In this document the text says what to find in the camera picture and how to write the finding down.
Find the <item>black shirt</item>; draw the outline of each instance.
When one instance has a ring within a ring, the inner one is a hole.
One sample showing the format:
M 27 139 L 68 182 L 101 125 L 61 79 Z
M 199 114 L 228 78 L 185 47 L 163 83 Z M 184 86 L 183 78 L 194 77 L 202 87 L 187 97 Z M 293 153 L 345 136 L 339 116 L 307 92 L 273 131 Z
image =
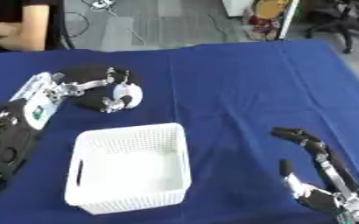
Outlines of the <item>black shirt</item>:
M 50 5 L 49 27 L 47 30 L 46 49 L 55 49 L 60 38 L 60 28 L 57 21 L 58 0 L 0 0 L 0 22 L 20 23 L 22 22 L 23 7 L 34 4 Z M 8 50 L 0 47 L 0 52 Z

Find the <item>office chair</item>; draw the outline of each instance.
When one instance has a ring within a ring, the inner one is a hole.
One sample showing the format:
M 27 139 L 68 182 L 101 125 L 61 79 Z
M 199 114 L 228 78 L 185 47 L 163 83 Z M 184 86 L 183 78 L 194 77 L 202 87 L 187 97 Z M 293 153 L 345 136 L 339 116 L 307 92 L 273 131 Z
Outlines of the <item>office chair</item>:
M 353 37 L 349 30 L 359 31 L 359 20 L 351 17 L 350 12 L 354 9 L 352 0 L 334 0 L 335 15 L 327 13 L 331 19 L 324 24 L 317 24 L 306 31 L 306 37 L 308 39 L 313 37 L 313 33 L 324 30 L 337 30 L 344 37 L 346 48 L 344 53 L 351 53 L 353 51 Z M 339 11 L 338 5 L 344 4 L 344 10 Z

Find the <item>table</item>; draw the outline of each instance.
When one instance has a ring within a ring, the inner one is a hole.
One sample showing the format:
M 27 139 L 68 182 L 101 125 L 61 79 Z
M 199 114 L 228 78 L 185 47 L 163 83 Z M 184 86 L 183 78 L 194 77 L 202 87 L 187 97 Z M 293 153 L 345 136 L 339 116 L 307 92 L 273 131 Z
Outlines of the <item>table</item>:
M 321 137 L 359 178 L 359 80 L 322 42 L 0 54 L 0 102 L 33 74 L 98 62 L 140 74 L 143 103 L 104 115 L 68 101 L 0 194 L 0 223 L 333 223 L 298 205 L 284 187 L 280 158 L 291 159 L 304 181 L 320 186 L 321 181 L 304 150 L 269 135 L 274 126 L 299 127 Z M 92 216 L 65 203 L 78 134 L 171 122 L 185 127 L 193 176 L 182 204 Z

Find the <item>wire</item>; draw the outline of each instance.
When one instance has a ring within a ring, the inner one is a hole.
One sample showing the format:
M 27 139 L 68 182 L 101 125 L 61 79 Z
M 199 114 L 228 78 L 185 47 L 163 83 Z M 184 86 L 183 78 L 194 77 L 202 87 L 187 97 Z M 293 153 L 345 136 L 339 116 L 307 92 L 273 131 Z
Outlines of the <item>wire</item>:
M 113 15 L 114 17 L 116 17 L 116 18 L 120 18 L 120 17 L 111 9 L 111 7 L 108 8 L 108 12 L 109 12 L 111 15 Z M 140 39 L 140 40 L 143 42 L 144 46 L 147 45 L 147 43 L 145 42 L 145 40 L 144 40 L 142 37 L 140 37 L 140 35 L 138 35 L 138 33 L 136 33 L 132 28 L 126 27 L 126 30 L 128 30 L 129 32 L 131 32 L 131 33 L 132 33 L 133 35 L 135 35 L 135 37 L 137 37 L 138 39 Z
M 87 0 L 81 0 L 84 4 L 86 4 L 87 6 L 89 6 L 89 9 L 95 12 L 99 12 L 99 11 L 105 11 L 107 10 L 109 12 L 110 15 L 116 17 L 116 18 L 120 18 L 111 8 L 112 6 L 109 6 L 107 8 L 102 8 L 102 9 L 96 9 L 96 7 L 94 7 L 94 5 L 92 3 L 87 2 Z M 135 32 L 135 30 L 131 29 L 130 27 L 126 27 L 125 28 L 127 31 L 131 32 L 135 37 L 137 37 L 138 39 L 140 39 L 143 42 L 143 45 L 146 46 L 147 43 L 146 41 L 137 33 Z
M 67 11 L 66 14 L 75 14 L 75 15 L 78 15 L 78 16 L 80 16 L 81 18 L 83 18 L 84 21 L 86 22 L 86 28 L 84 28 L 84 30 L 80 31 L 78 34 L 74 34 L 74 35 L 69 36 L 69 38 L 71 38 L 71 39 L 77 38 L 77 37 L 79 37 L 80 35 L 84 34 L 84 33 L 89 29 L 90 23 L 89 23 L 88 19 L 87 19 L 85 16 L 83 16 L 81 13 L 79 13 L 79 12 L 74 12 L 74 11 Z
M 93 5 L 89 2 L 87 2 L 86 0 L 81 0 L 81 2 L 88 5 L 89 7 L 93 7 Z
M 221 27 L 218 26 L 216 19 L 211 15 L 211 13 L 208 13 L 208 16 L 211 18 L 212 22 L 214 23 L 214 28 L 222 34 L 222 42 L 227 43 L 228 42 L 228 34 L 224 30 L 222 30 Z

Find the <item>robotic hand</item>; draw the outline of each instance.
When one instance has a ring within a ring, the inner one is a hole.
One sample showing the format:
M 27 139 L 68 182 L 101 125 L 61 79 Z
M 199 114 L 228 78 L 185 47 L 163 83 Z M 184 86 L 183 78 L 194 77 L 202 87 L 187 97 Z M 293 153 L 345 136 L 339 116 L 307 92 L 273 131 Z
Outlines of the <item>robotic hand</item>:
M 115 86 L 112 97 L 107 86 Z M 26 161 L 42 129 L 61 103 L 73 97 L 79 106 L 111 113 L 132 109 L 143 99 L 135 74 L 112 66 L 83 66 L 32 76 L 0 105 L 0 191 Z
M 304 147 L 326 189 L 302 183 L 292 172 L 290 161 L 279 163 L 280 175 L 301 205 L 336 216 L 341 224 L 359 224 L 359 185 L 333 151 L 320 139 L 302 129 L 274 128 L 271 132 Z

